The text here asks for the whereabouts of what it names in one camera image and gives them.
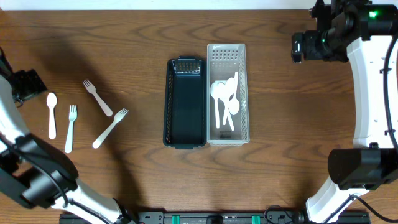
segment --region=spoon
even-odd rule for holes
[[[232,100],[229,101],[229,112],[232,115],[236,115],[239,111],[239,101],[236,99],[236,90],[238,90],[238,73],[235,72],[235,82],[234,82],[234,96],[232,97]]]
[[[218,129],[218,128],[220,128],[220,112],[218,111],[218,98],[220,97],[219,96],[220,92],[218,91],[218,85],[215,82],[213,84],[211,84],[211,86],[210,86],[210,95],[215,100],[215,105],[216,105],[215,106],[215,108],[216,108],[216,113],[215,113],[215,115],[216,115],[216,127]]]
[[[224,110],[224,118],[223,118],[223,125],[226,124],[226,119],[229,119],[229,126],[231,127],[231,130],[234,131],[234,124],[232,122],[231,114],[228,111],[228,104],[229,104],[229,98],[232,95],[230,91],[228,91],[228,88],[224,83],[219,83],[218,84],[218,91],[221,95],[220,99],[224,102],[225,105],[225,110]]]
[[[54,93],[49,93],[47,96],[47,106],[50,109],[50,121],[49,121],[49,138],[55,139],[57,136],[57,129],[55,128],[54,108],[57,105],[57,97]]]

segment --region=fork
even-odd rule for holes
[[[70,105],[69,107],[69,128],[68,128],[68,136],[67,142],[65,143],[65,152],[72,152],[73,145],[73,123],[77,118],[77,107],[76,105]]]
[[[113,122],[109,127],[96,139],[93,143],[93,148],[97,149],[102,142],[104,142],[105,138],[108,136],[108,134],[112,131],[112,129],[115,127],[117,123],[119,123],[124,116],[129,112],[129,110],[123,108],[121,111],[119,111],[113,119]]]
[[[98,96],[97,92],[95,91],[95,86],[91,84],[89,80],[84,80],[83,85],[86,87],[87,91],[95,97],[95,99],[97,100],[98,104],[100,105],[104,113],[107,116],[112,116],[113,112],[111,108],[109,108],[107,104],[101,99],[101,97]]]

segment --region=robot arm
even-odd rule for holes
[[[0,65],[7,65],[5,58]],[[89,188],[80,179],[76,167],[58,149],[30,134],[14,100],[24,100],[46,90],[37,74],[31,70],[24,77],[33,77],[33,91],[27,96],[14,83],[24,82],[12,77],[9,67],[1,67],[0,75],[0,191],[25,208],[52,207],[74,213],[91,223],[130,223],[131,217],[112,198],[106,198]],[[33,168],[16,176],[18,163],[30,162]],[[60,195],[48,176],[65,192]]]
[[[329,178],[306,202],[310,221],[335,222],[354,200],[397,178],[397,150],[387,127],[383,68],[397,30],[397,8],[373,1],[317,1],[310,11],[317,30],[294,34],[292,58],[351,63],[354,76],[356,127],[354,149],[335,149],[329,155]],[[393,127],[398,126],[397,46],[389,61],[388,99]]]

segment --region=black tray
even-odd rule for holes
[[[206,144],[206,63],[195,57],[167,62],[163,143],[176,149]]]

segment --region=green tape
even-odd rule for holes
[[[253,224],[261,224],[261,218],[259,215],[253,215],[251,220],[253,221]]]
[[[172,224],[180,224],[180,216],[172,215]]]

